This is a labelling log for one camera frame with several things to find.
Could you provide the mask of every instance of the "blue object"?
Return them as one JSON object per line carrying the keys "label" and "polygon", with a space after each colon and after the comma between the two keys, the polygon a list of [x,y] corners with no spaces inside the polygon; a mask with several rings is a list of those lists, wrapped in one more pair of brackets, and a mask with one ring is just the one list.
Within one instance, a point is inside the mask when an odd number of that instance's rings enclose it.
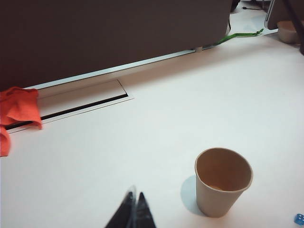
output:
{"label": "blue object", "polygon": [[301,226],[304,225],[304,215],[297,214],[294,219],[295,219],[294,222],[296,224],[299,224]]}

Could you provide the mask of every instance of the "brown paper cup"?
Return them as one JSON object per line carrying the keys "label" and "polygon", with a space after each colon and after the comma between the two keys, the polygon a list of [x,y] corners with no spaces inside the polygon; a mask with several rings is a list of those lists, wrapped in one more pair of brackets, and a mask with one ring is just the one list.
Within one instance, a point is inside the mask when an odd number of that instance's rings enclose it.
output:
{"label": "brown paper cup", "polygon": [[196,158],[195,173],[197,205],[205,215],[216,218],[229,211],[253,179],[246,159],[225,148],[203,151]]}

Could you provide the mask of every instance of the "red towel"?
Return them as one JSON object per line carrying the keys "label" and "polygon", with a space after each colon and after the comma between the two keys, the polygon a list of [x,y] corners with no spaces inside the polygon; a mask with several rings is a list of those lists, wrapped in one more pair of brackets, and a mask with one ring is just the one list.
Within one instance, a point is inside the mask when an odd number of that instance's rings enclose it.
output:
{"label": "red towel", "polygon": [[0,157],[8,156],[10,137],[6,125],[19,121],[32,121],[42,128],[37,107],[38,90],[12,87],[0,93]]}

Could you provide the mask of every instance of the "green wire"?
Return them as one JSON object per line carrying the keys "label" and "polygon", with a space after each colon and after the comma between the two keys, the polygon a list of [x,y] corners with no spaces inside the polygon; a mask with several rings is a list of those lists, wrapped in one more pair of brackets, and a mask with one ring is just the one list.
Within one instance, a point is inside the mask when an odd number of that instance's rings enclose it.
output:
{"label": "green wire", "polygon": [[224,37],[224,38],[221,39],[220,41],[216,42],[216,43],[214,44],[214,46],[219,45],[219,44],[221,44],[221,43],[224,43],[224,42],[226,42],[226,41],[228,41],[228,40],[230,40],[230,39],[232,39],[232,38],[234,38],[234,37],[256,37],[256,36],[260,35],[261,32],[263,32],[263,30],[264,30],[264,29],[262,28],[261,30],[259,30],[259,31],[257,31],[257,32],[254,32],[254,33],[235,33],[235,34],[232,34],[232,35],[230,35],[230,36]]}

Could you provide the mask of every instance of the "white desk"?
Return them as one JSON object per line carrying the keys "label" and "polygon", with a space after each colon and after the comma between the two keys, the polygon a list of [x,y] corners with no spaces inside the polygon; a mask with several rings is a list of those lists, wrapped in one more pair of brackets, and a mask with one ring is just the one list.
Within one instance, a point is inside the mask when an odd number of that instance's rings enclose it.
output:
{"label": "white desk", "polygon": [[[298,48],[267,35],[113,73],[133,100],[10,135],[1,227],[104,227],[132,184],[158,228],[297,227],[303,72]],[[215,146],[242,154],[254,180],[212,219],[195,206],[194,161]]]}

